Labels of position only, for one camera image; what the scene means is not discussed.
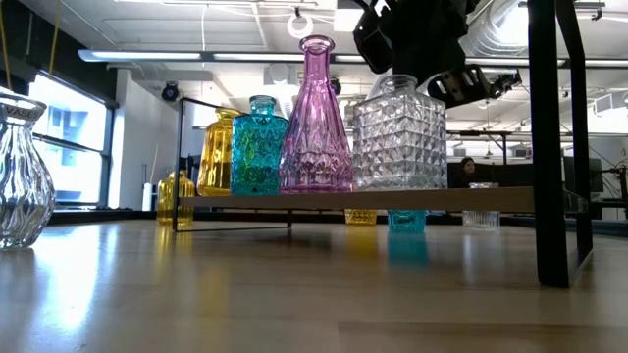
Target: person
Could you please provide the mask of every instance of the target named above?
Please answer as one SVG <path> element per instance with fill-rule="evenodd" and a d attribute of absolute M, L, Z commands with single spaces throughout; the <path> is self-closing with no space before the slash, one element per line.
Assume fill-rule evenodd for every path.
<path fill-rule="evenodd" d="M 460 173 L 453 181 L 453 188 L 469 188 L 470 182 L 475 182 L 475 161 L 465 157 L 460 161 Z"/>

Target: ceiling light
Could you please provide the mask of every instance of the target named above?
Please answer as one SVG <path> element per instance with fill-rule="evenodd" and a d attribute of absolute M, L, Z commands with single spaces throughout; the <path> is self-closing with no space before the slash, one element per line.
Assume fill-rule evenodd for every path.
<path fill-rule="evenodd" d="M 528 68 L 530 66 L 530 61 L 528 58 L 471 58 L 468 57 L 466 60 L 467 65 L 480 65 L 486 67 L 517 67 L 517 68 Z M 561 67 L 565 64 L 565 60 L 560 59 L 557 61 L 557 64 Z"/>
<path fill-rule="evenodd" d="M 333 61 L 335 63 L 366 63 L 360 55 L 335 55 Z"/>
<path fill-rule="evenodd" d="M 586 60 L 587 68 L 628 68 L 628 60 L 593 59 Z"/>
<path fill-rule="evenodd" d="M 303 63 L 303 54 L 265 54 L 265 53 L 215 53 L 215 61 L 259 62 L 259 63 Z"/>
<path fill-rule="evenodd" d="M 189 61 L 200 60 L 200 53 L 194 52 L 130 52 L 79 50 L 78 55 L 86 62 L 128 62 L 128 61 Z"/>
<path fill-rule="evenodd" d="M 307 9 L 318 8 L 315 1 L 293 0 L 114 0 L 116 2 L 163 4 L 163 5 L 223 5 L 223 6 L 250 6 L 255 4 L 260 7 L 295 7 Z"/>

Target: white wall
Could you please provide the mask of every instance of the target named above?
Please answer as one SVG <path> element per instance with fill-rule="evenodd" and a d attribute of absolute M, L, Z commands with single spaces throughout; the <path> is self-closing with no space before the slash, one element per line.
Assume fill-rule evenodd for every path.
<path fill-rule="evenodd" d="M 175 163 L 178 113 L 127 70 L 118 71 L 116 100 L 109 206 L 141 210 L 143 184 L 159 182 Z"/>

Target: teal glass vase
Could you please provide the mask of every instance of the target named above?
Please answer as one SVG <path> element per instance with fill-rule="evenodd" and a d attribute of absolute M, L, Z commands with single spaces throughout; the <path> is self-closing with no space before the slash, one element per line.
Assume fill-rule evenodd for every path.
<path fill-rule="evenodd" d="M 279 161 L 288 121 L 275 116 L 276 101 L 253 96 L 251 113 L 234 119 L 232 195 L 279 194 Z"/>
<path fill-rule="evenodd" d="M 389 230 L 424 232 L 427 211 L 389 210 Z"/>

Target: turquoise glass vase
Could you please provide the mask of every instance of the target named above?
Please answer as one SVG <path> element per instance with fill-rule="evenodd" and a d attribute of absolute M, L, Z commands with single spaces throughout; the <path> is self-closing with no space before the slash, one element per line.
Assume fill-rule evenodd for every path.
<path fill-rule="evenodd" d="M 232 195 L 279 194 L 279 160 L 288 121 L 275 116 L 276 101 L 253 96 L 251 113 L 234 119 Z"/>

